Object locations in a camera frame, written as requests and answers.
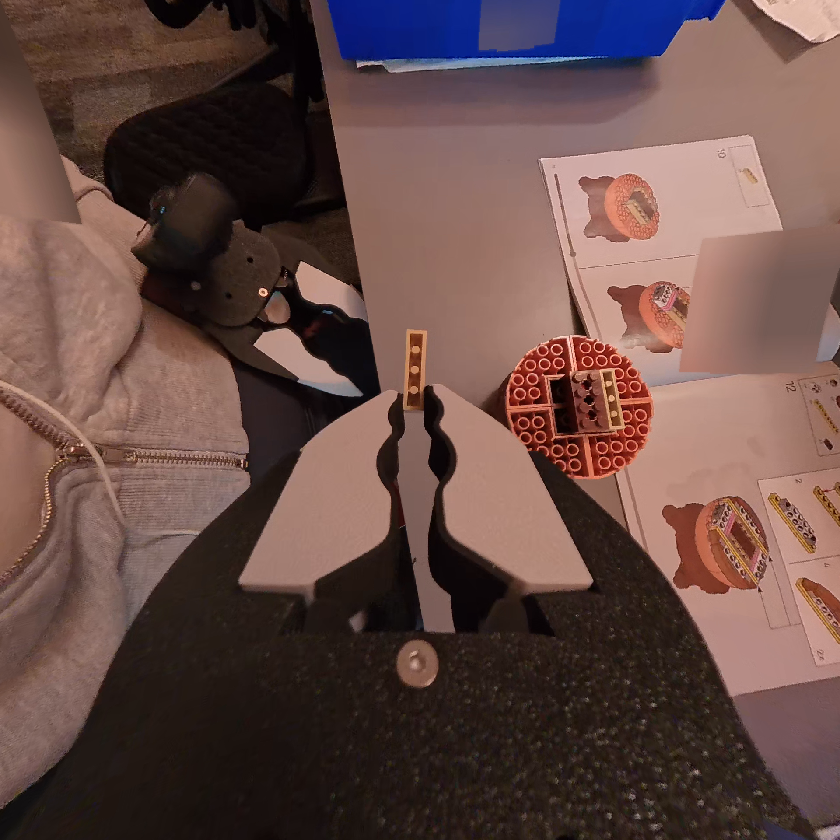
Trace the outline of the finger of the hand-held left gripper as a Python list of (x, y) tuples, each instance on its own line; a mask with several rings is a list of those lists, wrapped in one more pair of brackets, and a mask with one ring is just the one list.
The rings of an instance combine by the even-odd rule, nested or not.
[(371, 342), (361, 294), (325, 271), (301, 262), (287, 273), (282, 296), (290, 308), (288, 324), (304, 344)]
[(327, 329), (303, 339), (289, 328), (258, 330), (244, 345), (244, 361), (301, 385), (337, 396), (375, 394), (375, 361), (369, 337)]

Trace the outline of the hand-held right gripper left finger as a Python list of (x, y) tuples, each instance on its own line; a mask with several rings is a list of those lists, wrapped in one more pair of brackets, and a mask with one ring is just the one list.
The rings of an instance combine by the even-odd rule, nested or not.
[(403, 397), (385, 391), (301, 450), (239, 577), (247, 592), (377, 600), (396, 575)]

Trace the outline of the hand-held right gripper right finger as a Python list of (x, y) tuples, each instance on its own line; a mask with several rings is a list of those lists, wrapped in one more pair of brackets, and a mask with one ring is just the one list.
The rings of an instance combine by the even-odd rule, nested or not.
[(431, 573), (450, 595), (583, 591), (592, 575), (529, 451), (444, 385), (431, 386)]

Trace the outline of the round orange lego pot build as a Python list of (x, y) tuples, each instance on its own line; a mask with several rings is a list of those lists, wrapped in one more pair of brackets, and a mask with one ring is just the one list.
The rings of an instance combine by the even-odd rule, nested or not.
[[(589, 391), (590, 421), (578, 434), (564, 425), (559, 384), (566, 375)], [(513, 434), (578, 480), (628, 467), (644, 449), (654, 416), (651, 391), (634, 363), (611, 344), (580, 335), (550, 339), (527, 352), (503, 395)]]

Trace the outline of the tan brick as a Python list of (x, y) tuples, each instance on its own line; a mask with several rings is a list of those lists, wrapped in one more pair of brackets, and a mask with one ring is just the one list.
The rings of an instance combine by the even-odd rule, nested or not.
[(572, 375), (566, 375), (560, 380), (560, 395), (562, 397), (563, 423), (570, 433), (581, 433), (590, 421), (591, 405), (585, 401), (589, 391), (575, 381)]
[(426, 357), (427, 332), (422, 329), (408, 329), (403, 389), (403, 408), (406, 413), (420, 412), (424, 409)]

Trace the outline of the grey desk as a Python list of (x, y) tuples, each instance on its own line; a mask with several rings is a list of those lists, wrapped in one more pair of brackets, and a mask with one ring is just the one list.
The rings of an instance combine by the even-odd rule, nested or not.
[[(726, 2), (688, 22), (658, 59), (391, 75), (340, 57), (326, 2), (314, 19), (382, 390), (402, 390), (408, 329), (427, 332), (426, 382), (484, 412), (522, 357), (584, 336), (542, 158), (748, 135), (782, 229), (706, 239), (694, 298), (736, 251), (783, 240), (782, 297), (838, 248), (838, 38), (785, 63)], [(573, 479), (526, 448), (585, 539), (608, 531), (653, 565), (654, 583), (708, 648), (712, 671), (773, 776), (813, 823), (838, 820), (838, 676), (734, 696), (705, 638), (630, 533), (616, 476)]]

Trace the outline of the open building instruction booklet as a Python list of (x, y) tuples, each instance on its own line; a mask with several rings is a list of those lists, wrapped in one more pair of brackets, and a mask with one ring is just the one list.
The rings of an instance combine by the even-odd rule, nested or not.
[(616, 476), (630, 533), (730, 693), (838, 676), (838, 314), (806, 374), (680, 369), (706, 239), (782, 229), (748, 135), (539, 162), (594, 369), (623, 411), (581, 423), (549, 387), (552, 456)]

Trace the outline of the blue plastic bin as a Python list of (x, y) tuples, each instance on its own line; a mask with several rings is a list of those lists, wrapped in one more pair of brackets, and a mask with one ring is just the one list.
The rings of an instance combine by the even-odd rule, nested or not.
[(346, 60), (645, 58), (722, 1), (329, 1)]

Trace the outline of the white paper bag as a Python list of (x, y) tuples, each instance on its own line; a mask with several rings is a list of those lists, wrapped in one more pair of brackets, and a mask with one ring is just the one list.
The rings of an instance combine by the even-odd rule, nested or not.
[(753, 1), (774, 22), (812, 44), (839, 36), (839, 1)]

